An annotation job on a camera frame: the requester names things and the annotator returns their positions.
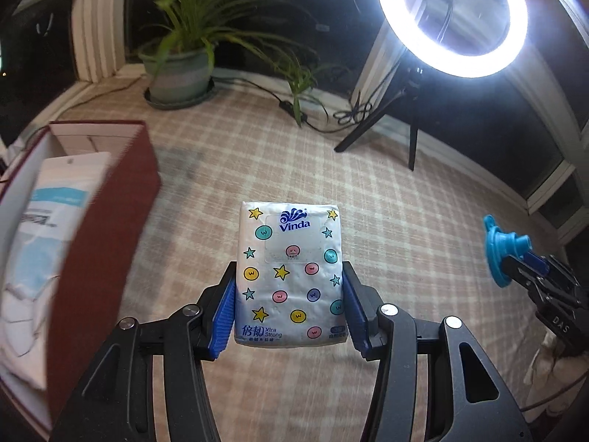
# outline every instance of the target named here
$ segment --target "tripod stand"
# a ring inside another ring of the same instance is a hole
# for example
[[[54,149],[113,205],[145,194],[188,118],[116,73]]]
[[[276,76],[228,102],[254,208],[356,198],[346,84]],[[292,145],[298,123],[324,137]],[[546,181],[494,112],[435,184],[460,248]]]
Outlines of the tripod stand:
[[[399,87],[401,88],[401,97],[393,97],[381,104],[363,121],[358,123],[358,126],[347,135],[341,142],[335,146],[335,152],[344,152],[351,144],[354,143],[360,136],[375,125],[385,114],[394,102],[404,98],[409,98],[410,116],[408,120],[409,132],[409,160],[407,167],[413,171],[415,168],[415,153],[417,151],[417,117],[415,115],[417,100],[419,98],[419,88],[423,79],[423,67],[425,65],[417,59],[411,52],[406,51],[399,62],[399,67],[393,80],[399,77]]]

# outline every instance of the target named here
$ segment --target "dark window glass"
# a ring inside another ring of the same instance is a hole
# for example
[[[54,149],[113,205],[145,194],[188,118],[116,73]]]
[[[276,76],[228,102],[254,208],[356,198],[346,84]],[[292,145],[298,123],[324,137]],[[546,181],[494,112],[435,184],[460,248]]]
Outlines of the dark window glass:
[[[566,246],[568,263],[581,285],[589,289],[589,226]]]
[[[589,49],[559,0],[526,0],[528,39],[562,87],[576,121],[589,119]]]
[[[0,135],[5,145],[76,81],[71,7],[72,0],[43,0],[0,29]]]
[[[260,8],[251,18],[235,23],[242,29],[271,32],[313,48],[321,63],[338,64],[319,75],[318,87],[348,97],[356,85],[376,35],[384,21],[378,0],[284,0]],[[126,0],[127,61],[139,61],[138,47],[160,36],[162,17],[153,0]],[[241,47],[220,44],[217,66],[273,75],[270,68]]]
[[[395,78],[385,100],[398,89]],[[401,98],[388,114],[409,121],[412,108]],[[419,129],[477,162],[526,199],[562,161],[540,118],[501,72],[459,78],[427,68],[415,110]]]
[[[571,174],[538,211],[554,227],[561,227],[581,206],[581,195]]]

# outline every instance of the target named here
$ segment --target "power cord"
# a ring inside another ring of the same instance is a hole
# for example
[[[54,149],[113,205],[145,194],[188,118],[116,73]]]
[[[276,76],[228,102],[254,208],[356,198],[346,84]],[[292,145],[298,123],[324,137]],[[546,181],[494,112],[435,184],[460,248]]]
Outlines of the power cord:
[[[63,113],[65,113],[66,111],[69,111],[70,109],[74,109],[77,108],[78,106],[82,106],[86,103],[90,103],[91,101],[94,101],[95,99],[101,98],[103,96],[106,95],[110,95],[112,93],[117,93],[119,91],[124,91],[124,90],[128,90],[130,87],[132,87],[135,83],[137,83],[140,79],[142,78],[142,76],[139,76],[137,78],[134,78],[129,84],[120,87],[120,88],[114,88],[113,90],[109,90],[109,91],[105,91],[104,93],[98,93],[96,95],[93,95],[92,97],[85,99],[83,101],[79,101],[78,103],[76,103],[75,105],[71,105],[71,106],[67,106],[66,108],[62,109],[54,118],[53,120],[58,120],[61,115]],[[23,149],[27,149],[29,147],[30,142],[33,140],[33,137],[41,130],[45,128],[45,125],[40,126],[39,128],[37,128],[35,131],[33,131],[28,137],[27,140],[25,141],[25,145]]]
[[[334,114],[332,114],[332,117],[337,121],[338,125],[341,126],[341,128],[330,129],[330,130],[319,129],[316,126],[313,126],[308,121],[307,114],[305,114],[305,113],[301,114],[301,122],[305,123],[311,129],[314,129],[315,131],[317,131],[319,133],[331,134],[331,133],[337,133],[339,131],[344,131],[345,129],[351,128],[352,126],[355,126],[358,123],[364,121],[364,119],[366,119],[366,117],[372,112],[372,109],[374,108],[372,101],[371,101],[372,98],[376,95],[377,91],[380,90],[382,85],[385,84],[387,79],[393,74],[393,72],[398,68],[398,66],[399,66],[399,62],[397,62],[397,64],[395,66],[393,66],[391,68],[391,70],[385,75],[385,77],[381,80],[381,82],[377,85],[377,87],[372,91],[372,93],[370,94],[370,97],[368,98],[367,101],[365,101],[364,103],[360,103],[360,92],[358,92],[358,96],[356,98],[356,103],[354,104],[354,106],[352,106],[351,109],[336,111],[336,112],[334,112]],[[228,83],[239,81],[239,82],[250,84],[250,85],[272,95],[274,98],[276,98],[278,100],[278,106],[282,110],[286,111],[292,118],[295,117],[295,111],[294,111],[292,103],[290,101],[281,99],[273,91],[268,90],[267,88],[264,88],[263,86],[260,86],[257,83],[254,83],[253,81],[250,81],[246,78],[238,78],[238,77],[217,78],[216,76],[214,76],[213,79],[215,81],[223,81],[223,82],[228,82]],[[404,95],[404,92],[403,92],[403,90],[401,90],[392,98],[392,100],[395,100],[403,95]],[[325,110],[325,108],[323,108],[323,110],[325,111],[325,114],[329,119],[329,114],[327,113],[327,110]]]
[[[529,406],[525,406],[522,407],[521,409],[519,409],[522,412],[527,412],[528,410],[532,410],[535,409],[537,407],[543,406],[544,404],[556,399],[557,397],[561,396],[562,394],[564,394],[565,392],[567,392],[568,390],[572,389],[573,387],[575,387],[579,382],[581,382],[585,377],[587,377],[589,375],[589,370],[585,371],[582,376],[580,376],[578,379],[574,380],[573,382],[571,382],[570,384],[566,385],[565,387],[563,387],[562,389],[556,391],[553,395],[551,395],[550,397],[547,397],[545,399],[542,399],[541,401],[538,401],[534,404],[531,404]]]

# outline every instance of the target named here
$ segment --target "white plastic bag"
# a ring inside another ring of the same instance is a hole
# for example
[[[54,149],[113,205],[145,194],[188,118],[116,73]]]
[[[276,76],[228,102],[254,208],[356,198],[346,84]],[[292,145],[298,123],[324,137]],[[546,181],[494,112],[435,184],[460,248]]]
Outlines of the white plastic bag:
[[[344,342],[337,206],[243,203],[235,340],[255,347]]]
[[[2,351],[8,367],[44,389],[44,323],[69,244],[108,168],[110,153],[43,161],[15,235],[2,294]]]

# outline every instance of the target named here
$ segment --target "plaid fabric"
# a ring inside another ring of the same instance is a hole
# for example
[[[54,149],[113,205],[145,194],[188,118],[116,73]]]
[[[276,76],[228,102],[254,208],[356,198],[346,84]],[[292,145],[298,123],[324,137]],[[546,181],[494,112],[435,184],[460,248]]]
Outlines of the plaid fabric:
[[[98,92],[129,81],[110,79]],[[529,234],[538,253],[556,241],[521,210],[460,172],[369,132],[342,154],[343,135],[299,129],[272,99],[219,90],[200,106],[162,112],[142,98],[145,81],[63,114],[64,119],[148,122],[163,188],[129,275],[120,315],[145,322],[195,302],[237,252],[241,201],[337,204],[342,250],[364,283],[416,318],[460,317],[519,402],[523,375],[544,329],[525,291],[495,285],[482,217]],[[423,437],[425,361],[420,357],[414,440]],[[356,441],[369,408],[376,362],[351,340],[331,347],[228,348],[204,363],[222,440]],[[154,384],[159,439],[167,440],[163,388]]]

